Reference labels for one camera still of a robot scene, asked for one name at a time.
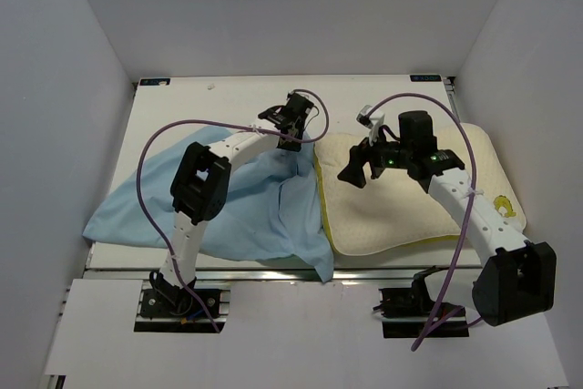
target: quilted fabric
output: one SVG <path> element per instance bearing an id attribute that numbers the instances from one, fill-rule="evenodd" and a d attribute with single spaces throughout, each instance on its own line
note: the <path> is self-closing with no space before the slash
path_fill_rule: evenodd
<path id="1" fill-rule="evenodd" d="M 464 128 L 476 154 L 477 187 L 513 226 L 523 230 L 527 220 L 490 138 L 474 125 Z M 469 157 L 457 128 L 443 128 L 435 135 L 439 148 L 453 150 L 469 172 Z M 314 149 L 322 218 L 334 249 L 344 255 L 370 255 L 406 243 L 456 238 L 459 227 L 405 170 L 386 169 L 382 177 L 370 180 L 370 170 L 365 169 L 364 189 L 336 178 L 348 163 L 350 147 L 362 139 L 328 134 Z"/>

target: black wire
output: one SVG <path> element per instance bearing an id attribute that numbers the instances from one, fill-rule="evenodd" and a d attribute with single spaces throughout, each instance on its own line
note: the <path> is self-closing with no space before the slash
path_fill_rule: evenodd
<path id="1" fill-rule="evenodd" d="M 392 131 L 392 130 L 389 128 L 389 127 L 387 127 L 386 125 L 381 125 L 381 129 L 382 129 L 384 132 L 386 132 L 386 133 L 387 133 L 389 136 L 391 136 L 391 138 L 392 138 L 394 141 L 401 141 L 401 139 L 400 139 L 400 138 L 398 138 L 398 137 L 397 137 L 397 136 L 394 134 L 394 132 L 393 132 L 393 131 Z"/>

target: yellow patch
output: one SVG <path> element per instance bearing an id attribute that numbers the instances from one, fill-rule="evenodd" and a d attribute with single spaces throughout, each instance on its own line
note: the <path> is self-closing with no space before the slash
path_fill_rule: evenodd
<path id="1" fill-rule="evenodd" d="M 512 209 L 512 203 L 506 196 L 496 196 L 494 199 L 494 208 L 500 214 L 500 209 L 506 210 L 506 213 L 502 214 L 505 218 L 514 218 L 517 214 Z"/>

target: black label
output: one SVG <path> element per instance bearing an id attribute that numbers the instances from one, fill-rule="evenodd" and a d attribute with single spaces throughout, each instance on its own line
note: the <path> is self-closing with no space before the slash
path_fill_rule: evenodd
<path id="1" fill-rule="evenodd" d="M 152 77 L 148 79 L 140 79 L 139 84 L 141 86 L 169 86 L 169 77 Z"/>
<path id="2" fill-rule="evenodd" d="M 411 82 L 441 82 L 439 75 L 409 75 Z"/>

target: cream quilted pad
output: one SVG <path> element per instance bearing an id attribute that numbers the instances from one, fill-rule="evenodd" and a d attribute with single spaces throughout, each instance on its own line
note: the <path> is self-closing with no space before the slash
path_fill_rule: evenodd
<path id="1" fill-rule="evenodd" d="M 524 212 L 500 165 L 488 135 L 479 127 L 464 124 L 476 154 L 477 187 L 484 191 L 498 212 L 523 230 Z M 440 149 L 451 149 L 470 171 L 465 143 L 455 126 L 435 132 Z M 386 169 L 358 189 L 339 181 L 338 173 L 348 163 L 348 151 L 363 137 L 328 134 L 316 143 L 314 153 L 326 235 L 333 248 L 344 255 L 370 255 L 406 243 L 455 239 L 459 228 L 447 212 L 406 170 Z"/>

